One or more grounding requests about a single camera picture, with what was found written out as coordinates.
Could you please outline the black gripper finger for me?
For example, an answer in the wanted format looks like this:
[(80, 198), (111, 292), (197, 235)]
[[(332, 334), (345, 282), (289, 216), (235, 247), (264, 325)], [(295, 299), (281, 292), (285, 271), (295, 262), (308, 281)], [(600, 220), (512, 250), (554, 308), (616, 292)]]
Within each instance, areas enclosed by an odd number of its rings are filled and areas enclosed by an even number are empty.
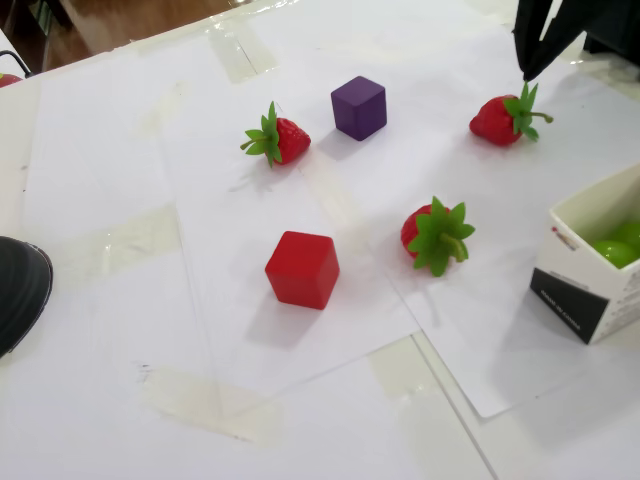
[(544, 70), (586, 30), (592, 20), (592, 1), (561, 2), (556, 16), (549, 23), (546, 33), (541, 35), (541, 40), (544, 42), (546, 49)]
[(541, 35), (550, 6), (550, 0), (518, 1), (513, 35), (518, 65), (525, 81), (534, 79), (545, 68), (546, 49)]

